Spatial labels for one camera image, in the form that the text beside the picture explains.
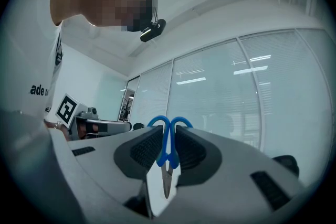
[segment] person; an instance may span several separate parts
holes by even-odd
[[[64,55],[62,22],[82,15],[97,27],[139,31],[155,9],[155,0],[10,0],[0,20],[0,109],[44,119],[70,140],[64,125],[46,120]]]

